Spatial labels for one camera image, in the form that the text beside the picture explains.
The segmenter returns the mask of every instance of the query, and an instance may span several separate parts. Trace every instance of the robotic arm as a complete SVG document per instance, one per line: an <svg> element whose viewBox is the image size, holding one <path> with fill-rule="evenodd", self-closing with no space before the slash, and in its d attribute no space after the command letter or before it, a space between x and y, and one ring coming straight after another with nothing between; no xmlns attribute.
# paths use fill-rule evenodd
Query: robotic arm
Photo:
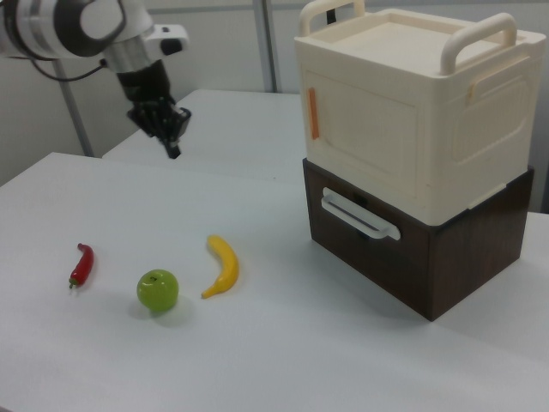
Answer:
<svg viewBox="0 0 549 412"><path fill-rule="evenodd" d="M0 56L36 61L103 53L133 103L128 116L172 159L180 155L190 112L171 97L161 59L187 42L183 27L154 25L139 0L0 0Z"/></svg>

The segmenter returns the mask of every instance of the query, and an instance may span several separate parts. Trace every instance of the white wall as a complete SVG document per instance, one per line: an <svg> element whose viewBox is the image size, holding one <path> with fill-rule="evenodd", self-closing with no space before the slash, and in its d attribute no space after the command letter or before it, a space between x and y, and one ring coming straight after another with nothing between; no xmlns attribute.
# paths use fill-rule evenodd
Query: white wall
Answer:
<svg viewBox="0 0 549 412"><path fill-rule="evenodd" d="M0 185L52 151L82 154L58 83L29 62L0 60L0 97Z"/></svg>
<svg viewBox="0 0 549 412"><path fill-rule="evenodd" d="M164 60L170 76L172 95L180 100L197 88L265 91L256 23L251 1L148 0L158 24L182 24L190 37L190 48ZM224 6L246 5L235 9L179 13L164 9L172 4L185 8L210 3ZM98 59L65 60L69 76L97 65ZM136 127L126 118L131 104L125 99L118 80L109 70L70 85L95 156L101 157L131 135Z"/></svg>
<svg viewBox="0 0 549 412"><path fill-rule="evenodd" d="M284 93L299 92L298 65L293 49L293 38L298 35L300 9L295 5L305 3L299 0L273 0L274 38L280 74L279 80L281 90ZM521 30L544 33L549 37L549 3L447 4L407 6L400 7L400 9L468 21L479 21L497 13L507 12L516 18L518 27ZM375 12L380 8L368 8L368 1L366 1L366 10ZM348 18L352 14L352 9L340 9L336 14L338 19ZM541 208L546 187L547 167L549 166L549 139L547 139L547 131L549 130L549 57L547 55L542 73L542 84L530 150L530 164L534 166L536 171L530 202L530 209L533 211L539 211Z"/></svg>

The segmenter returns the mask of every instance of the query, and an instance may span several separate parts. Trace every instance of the table surface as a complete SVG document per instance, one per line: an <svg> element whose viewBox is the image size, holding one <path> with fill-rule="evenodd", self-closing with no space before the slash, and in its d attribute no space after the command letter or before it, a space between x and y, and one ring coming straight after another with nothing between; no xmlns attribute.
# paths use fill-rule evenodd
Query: table surface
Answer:
<svg viewBox="0 0 549 412"><path fill-rule="evenodd" d="M549 216L429 323L311 241L301 185L51 154L0 188L0 405L13 412L547 411ZM220 265L241 276L210 300ZM90 244L88 283L68 277ZM151 269L177 305L136 298Z"/></svg>
<svg viewBox="0 0 549 412"><path fill-rule="evenodd" d="M302 182L305 127L297 94L197 90L179 102L192 117L169 159L142 131L103 159L236 177Z"/></svg>

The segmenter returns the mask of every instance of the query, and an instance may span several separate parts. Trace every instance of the black cable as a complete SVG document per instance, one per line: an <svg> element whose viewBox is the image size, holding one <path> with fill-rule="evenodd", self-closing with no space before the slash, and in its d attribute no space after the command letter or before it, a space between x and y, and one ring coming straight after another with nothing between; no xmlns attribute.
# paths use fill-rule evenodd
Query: black cable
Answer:
<svg viewBox="0 0 549 412"><path fill-rule="evenodd" d="M31 60L31 63L33 64L34 68L43 76L46 76L48 79L56 80L58 82L76 82L77 80L85 79L86 77L90 77L92 74L97 73L101 69L103 69L105 66L97 66L95 69L90 70L88 73L84 73L83 75L79 75L77 77L55 77L49 74L48 72L44 71L38 64L36 63L36 60Z"/></svg>

